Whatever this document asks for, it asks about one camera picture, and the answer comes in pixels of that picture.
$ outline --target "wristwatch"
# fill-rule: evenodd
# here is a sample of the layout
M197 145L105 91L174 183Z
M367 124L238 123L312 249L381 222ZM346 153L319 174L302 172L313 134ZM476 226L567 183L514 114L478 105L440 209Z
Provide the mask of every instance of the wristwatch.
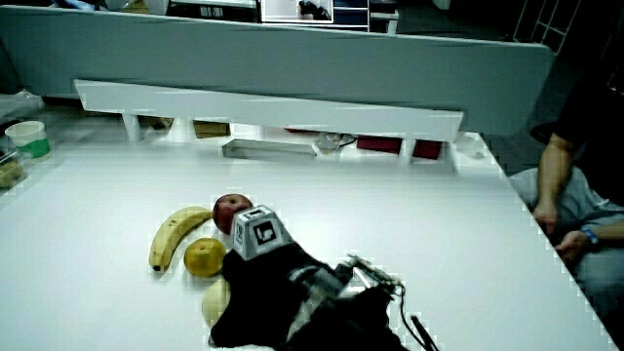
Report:
M594 233L592 229L586 226L583 226L581 227L581 231L585 233L585 235L587 235L587 237L589 238L589 240L592 242L593 245L598 244L598 237L596 236L596 233Z

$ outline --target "green cup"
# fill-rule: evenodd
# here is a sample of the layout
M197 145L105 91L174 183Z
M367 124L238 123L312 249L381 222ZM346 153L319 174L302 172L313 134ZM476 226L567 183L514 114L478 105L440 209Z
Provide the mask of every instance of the green cup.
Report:
M30 154L33 159L47 155L50 143L46 136L46 126L38 121L17 123L5 131L19 151Z

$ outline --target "black glove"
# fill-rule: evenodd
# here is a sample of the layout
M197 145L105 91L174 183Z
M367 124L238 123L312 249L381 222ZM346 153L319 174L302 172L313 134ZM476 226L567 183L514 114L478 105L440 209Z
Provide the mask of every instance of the black glove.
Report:
M367 289L349 298L328 298L276 351L384 350L407 351L388 327L390 295L381 288Z
M289 279L292 271L307 266L334 271L291 243L244 261L234 250L223 259L222 275L231 296L211 330L214 346L258 345L277 347L286 341L303 296Z

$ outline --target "hand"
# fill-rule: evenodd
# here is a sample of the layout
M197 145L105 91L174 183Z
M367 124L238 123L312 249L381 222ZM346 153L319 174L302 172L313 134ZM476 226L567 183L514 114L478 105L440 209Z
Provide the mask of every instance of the hand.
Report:
M565 265L576 263L586 250L592 245L587 235L580 230L565 234L564 239L555 247L555 250Z
M533 218L547 236L555 233L555 226L557 225L557 207L555 204L538 203L533 210Z

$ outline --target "white table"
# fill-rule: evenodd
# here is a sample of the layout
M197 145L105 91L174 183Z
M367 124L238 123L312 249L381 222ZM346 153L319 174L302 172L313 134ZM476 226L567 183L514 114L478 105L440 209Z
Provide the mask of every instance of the white table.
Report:
M228 192L276 211L322 261L357 253L396 274L441 350L615 349L486 149L471 159L450 145L452 172L353 145L343 160L271 163L223 158L226 137L130 143L119 119L41 119L53 157L0 197L2 350L210 349L201 300L214 279L180 259L199 237L225 238L207 222L163 275L147 256L168 215ZM391 326L419 350L397 306Z

